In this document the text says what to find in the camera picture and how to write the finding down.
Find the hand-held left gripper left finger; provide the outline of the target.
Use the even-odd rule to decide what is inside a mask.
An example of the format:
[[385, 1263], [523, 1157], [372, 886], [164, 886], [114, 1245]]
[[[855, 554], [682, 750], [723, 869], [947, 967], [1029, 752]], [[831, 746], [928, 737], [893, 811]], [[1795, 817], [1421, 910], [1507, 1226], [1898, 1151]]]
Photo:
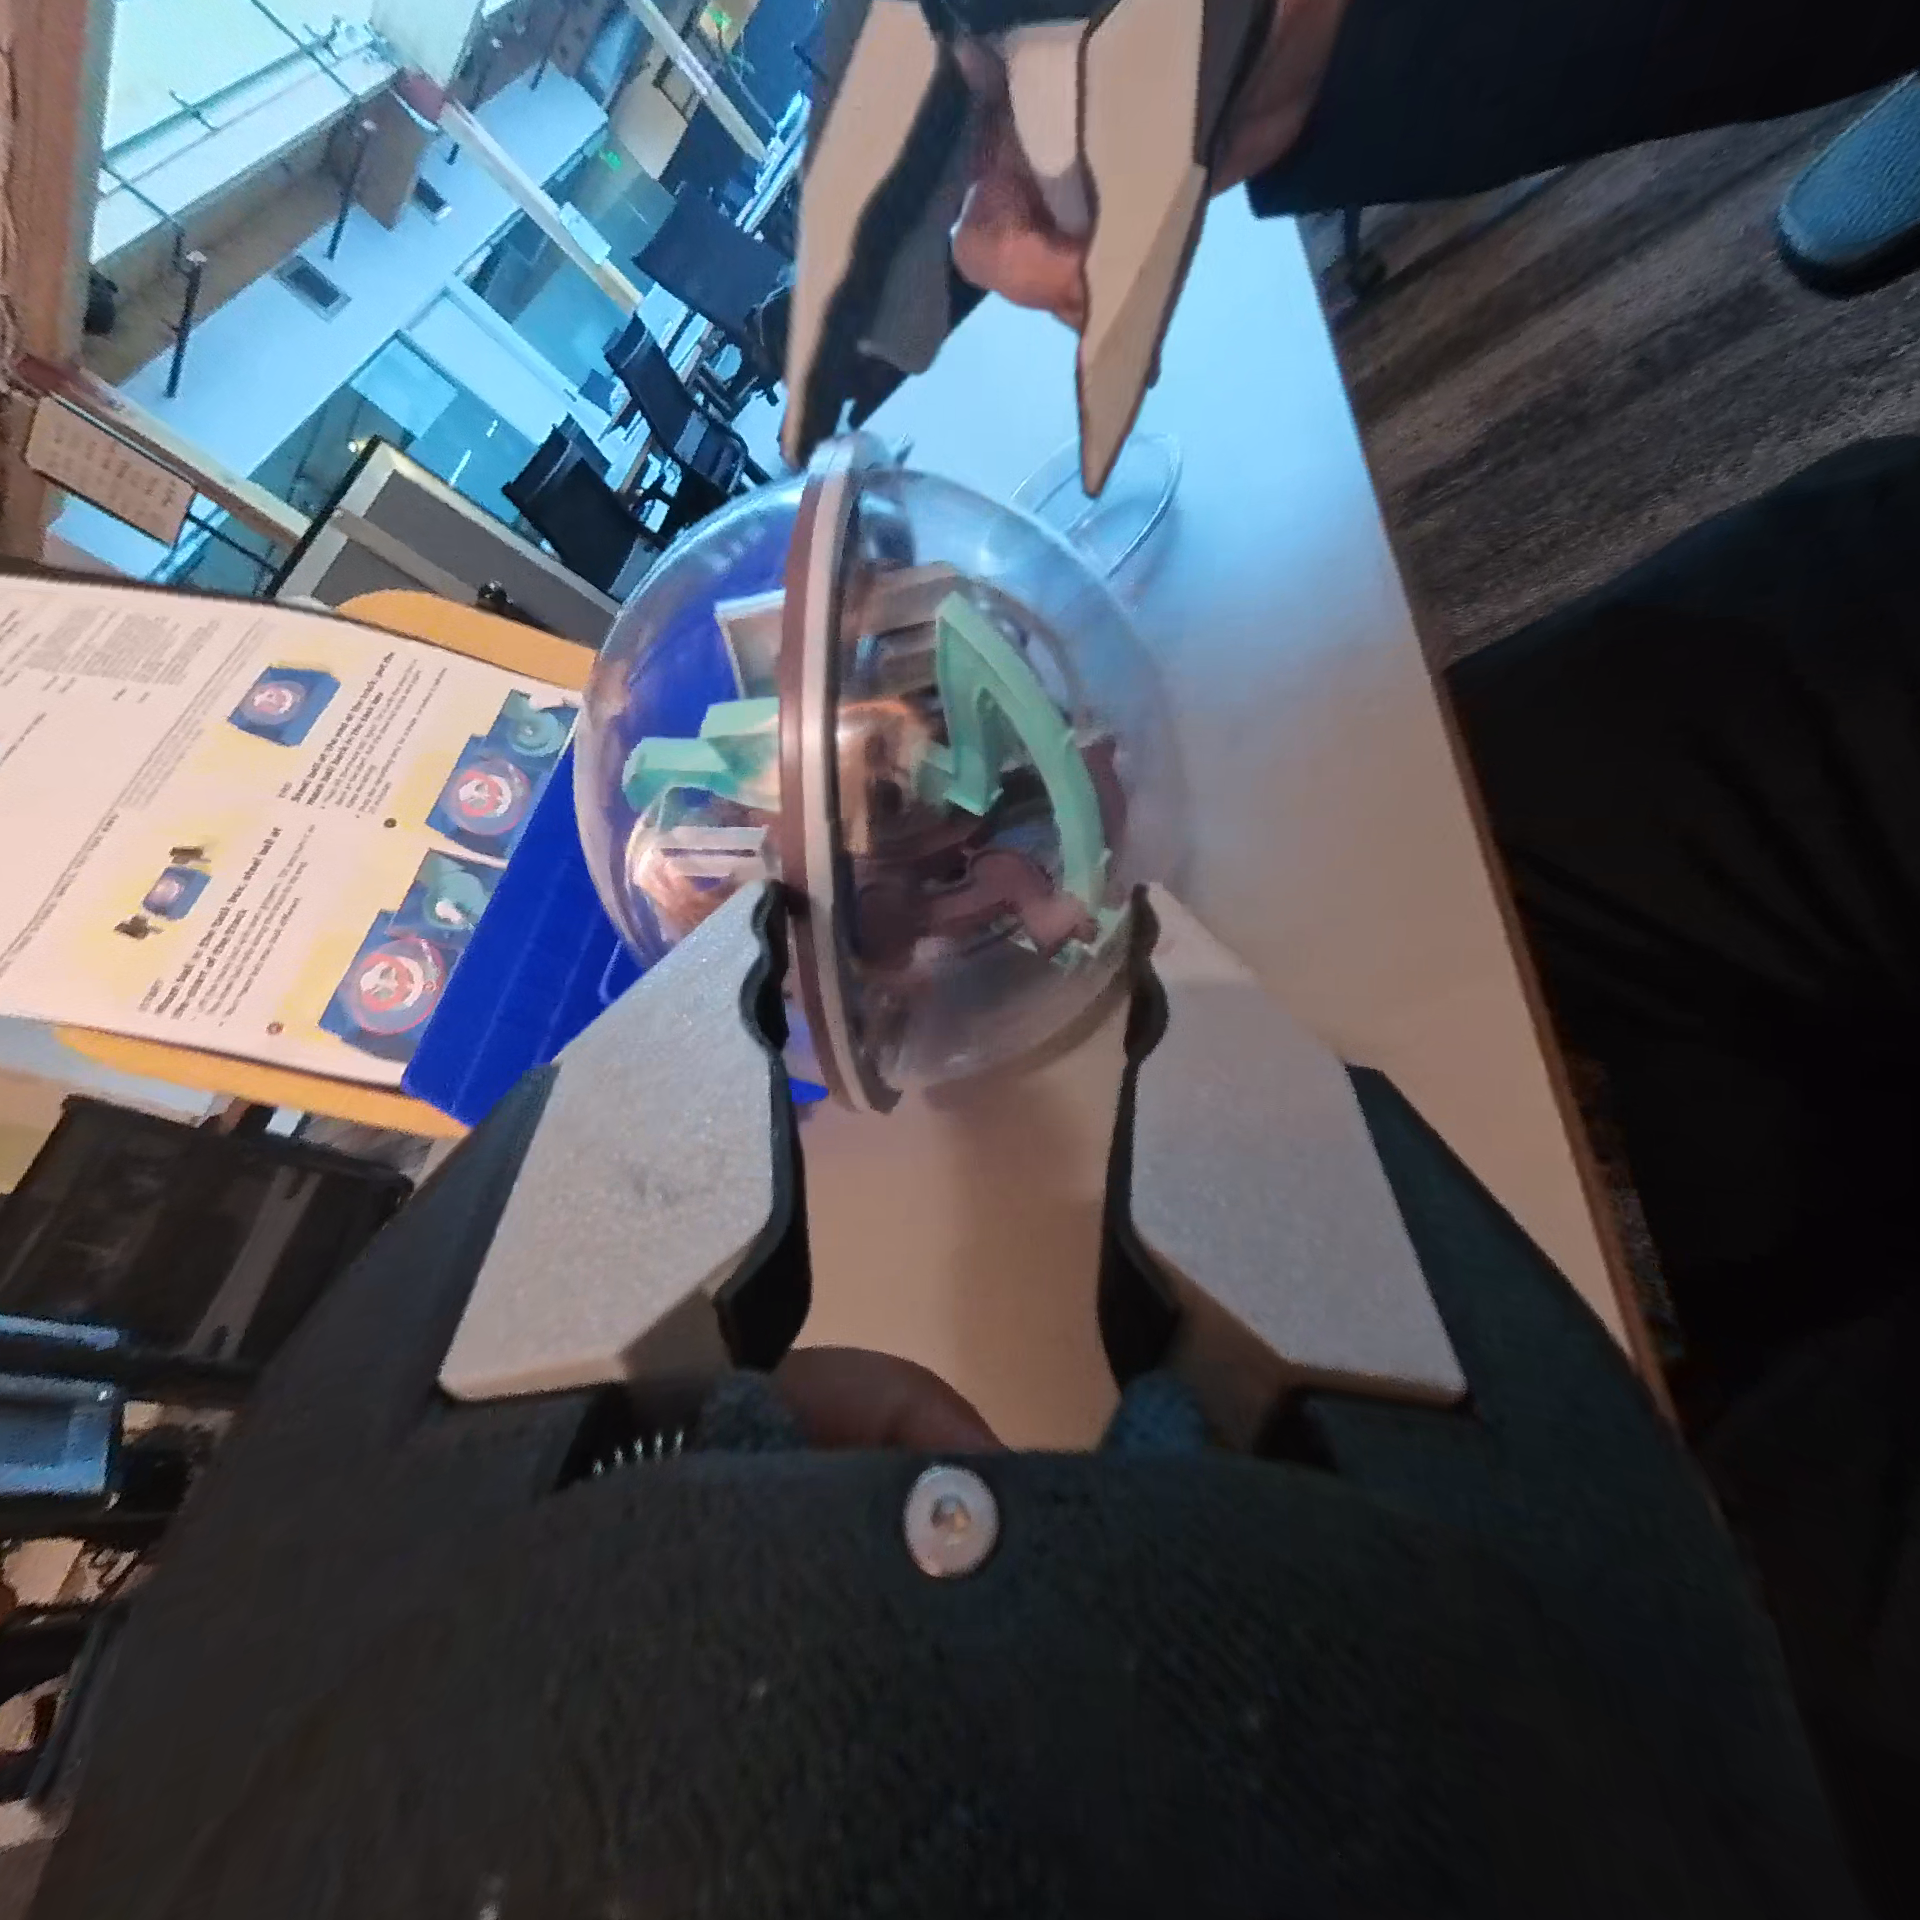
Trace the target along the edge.
[[693, 1402], [811, 1310], [785, 925], [755, 882], [564, 1049], [445, 1349], [456, 1402]]

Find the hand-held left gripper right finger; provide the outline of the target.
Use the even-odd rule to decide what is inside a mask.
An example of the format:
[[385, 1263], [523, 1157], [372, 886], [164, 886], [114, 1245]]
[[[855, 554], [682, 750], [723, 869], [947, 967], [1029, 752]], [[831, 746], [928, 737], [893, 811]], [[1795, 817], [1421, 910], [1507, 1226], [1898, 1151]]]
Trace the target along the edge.
[[1166, 1376], [1199, 1411], [1461, 1405], [1350, 1069], [1167, 890], [1136, 892], [1126, 953], [1098, 1262], [1117, 1389]]

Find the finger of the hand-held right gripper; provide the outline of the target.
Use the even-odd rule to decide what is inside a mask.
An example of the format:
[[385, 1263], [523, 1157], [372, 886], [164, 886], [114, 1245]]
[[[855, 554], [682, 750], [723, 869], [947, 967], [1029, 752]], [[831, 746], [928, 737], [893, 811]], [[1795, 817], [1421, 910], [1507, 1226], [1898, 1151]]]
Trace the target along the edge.
[[1276, 5], [1113, 3], [1001, 31], [1020, 154], [1081, 246], [1076, 395], [1083, 490], [1098, 496], [1160, 369], [1212, 158]]
[[960, 42], [996, 5], [826, 5], [790, 289], [781, 457], [811, 462], [923, 374], [973, 307], [951, 234], [968, 188], [973, 94]]

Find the clear plastic maze ball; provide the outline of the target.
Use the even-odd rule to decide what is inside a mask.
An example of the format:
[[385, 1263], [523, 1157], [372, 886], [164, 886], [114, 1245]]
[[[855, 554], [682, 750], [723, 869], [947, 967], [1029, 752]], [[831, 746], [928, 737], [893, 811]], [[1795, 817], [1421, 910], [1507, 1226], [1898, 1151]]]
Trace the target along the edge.
[[758, 886], [786, 1060], [852, 1112], [1065, 1045], [1190, 783], [1110, 574], [872, 434], [684, 533], [585, 692], [588, 875], [641, 970]]

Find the person's right hand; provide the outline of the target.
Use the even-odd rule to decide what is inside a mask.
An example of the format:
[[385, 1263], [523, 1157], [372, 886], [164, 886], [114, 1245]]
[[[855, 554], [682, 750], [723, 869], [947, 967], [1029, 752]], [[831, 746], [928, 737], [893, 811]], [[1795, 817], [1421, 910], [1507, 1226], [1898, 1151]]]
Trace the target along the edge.
[[1085, 328], [1085, 246], [1057, 225], [1020, 147], [996, 55], [962, 46], [969, 92], [968, 186], [951, 236], [953, 268], [969, 289], [1074, 333]]

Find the person's left hand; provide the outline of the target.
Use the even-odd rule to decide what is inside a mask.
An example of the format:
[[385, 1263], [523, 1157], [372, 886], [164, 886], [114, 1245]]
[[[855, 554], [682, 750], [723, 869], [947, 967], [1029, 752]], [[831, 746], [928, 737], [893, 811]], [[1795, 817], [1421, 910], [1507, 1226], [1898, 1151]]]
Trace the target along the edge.
[[1001, 1450], [975, 1405], [900, 1357], [850, 1348], [801, 1349], [770, 1381], [807, 1443], [820, 1450], [958, 1456]]

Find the blue plastic bin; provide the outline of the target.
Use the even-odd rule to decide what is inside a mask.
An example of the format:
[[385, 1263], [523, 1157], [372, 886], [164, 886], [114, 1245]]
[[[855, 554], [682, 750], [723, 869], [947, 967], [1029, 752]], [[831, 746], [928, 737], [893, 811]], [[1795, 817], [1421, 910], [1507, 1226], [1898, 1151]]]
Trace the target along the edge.
[[577, 823], [575, 752], [566, 750], [493, 897], [445, 980], [402, 1088], [450, 1122], [488, 1118], [531, 1069], [544, 1069], [687, 937], [695, 909], [771, 875], [771, 813], [674, 782], [667, 826], [631, 817], [624, 797], [590, 804], [611, 828], [592, 854]]

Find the black chair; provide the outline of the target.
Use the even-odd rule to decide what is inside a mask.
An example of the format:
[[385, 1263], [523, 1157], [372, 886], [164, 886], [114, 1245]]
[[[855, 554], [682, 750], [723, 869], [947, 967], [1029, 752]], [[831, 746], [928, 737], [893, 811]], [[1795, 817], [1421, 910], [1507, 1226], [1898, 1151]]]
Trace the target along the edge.
[[643, 425], [663, 462], [723, 494], [770, 483], [732, 421], [723, 419], [687, 376], [672, 369], [669, 354], [639, 317], [609, 337], [603, 360], [618, 389], [615, 432]]
[[572, 417], [549, 430], [501, 492], [570, 574], [618, 606], [682, 533], [728, 500], [686, 470], [671, 475], [669, 487], [628, 500], [609, 483], [598, 445]]

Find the black case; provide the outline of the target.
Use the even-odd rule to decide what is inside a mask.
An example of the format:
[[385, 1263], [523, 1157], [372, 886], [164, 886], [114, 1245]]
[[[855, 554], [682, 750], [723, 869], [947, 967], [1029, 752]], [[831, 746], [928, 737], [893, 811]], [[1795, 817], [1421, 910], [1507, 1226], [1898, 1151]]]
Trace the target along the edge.
[[262, 1368], [411, 1194], [305, 1140], [71, 1097], [4, 1196], [2, 1312]]

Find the person's dark pants leg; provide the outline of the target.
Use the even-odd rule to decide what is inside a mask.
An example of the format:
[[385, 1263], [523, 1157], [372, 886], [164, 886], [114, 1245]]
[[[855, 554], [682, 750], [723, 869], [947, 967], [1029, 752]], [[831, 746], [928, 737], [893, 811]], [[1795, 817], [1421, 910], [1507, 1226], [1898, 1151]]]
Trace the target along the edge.
[[1457, 660], [1674, 1396], [1877, 1917], [1918, 1889], [1918, 445], [1844, 445]]

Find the illustrated instruction sheet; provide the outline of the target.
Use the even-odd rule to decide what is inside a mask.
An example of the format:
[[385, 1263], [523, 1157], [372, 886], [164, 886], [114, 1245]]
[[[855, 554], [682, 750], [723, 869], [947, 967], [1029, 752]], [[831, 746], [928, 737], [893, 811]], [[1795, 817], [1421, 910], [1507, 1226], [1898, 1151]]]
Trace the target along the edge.
[[4, 576], [4, 1019], [402, 1092], [581, 696], [333, 612]]

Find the yellow board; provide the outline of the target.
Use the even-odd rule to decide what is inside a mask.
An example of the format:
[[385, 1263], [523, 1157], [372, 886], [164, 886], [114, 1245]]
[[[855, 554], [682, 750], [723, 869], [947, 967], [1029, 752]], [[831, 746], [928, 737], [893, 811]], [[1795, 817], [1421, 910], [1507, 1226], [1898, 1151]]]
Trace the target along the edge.
[[[445, 602], [426, 591], [372, 591], [349, 600], [344, 612], [333, 615], [366, 632], [390, 634], [461, 660], [478, 660], [499, 671], [525, 673], [566, 694], [585, 694], [596, 656], [579, 642]], [[297, 1110], [420, 1140], [463, 1140], [471, 1129], [400, 1090], [84, 1026], [52, 1024], [47, 1032], [52, 1043], [77, 1062], [97, 1065], [125, 1080], [151, 1082], [213, 1101]]]

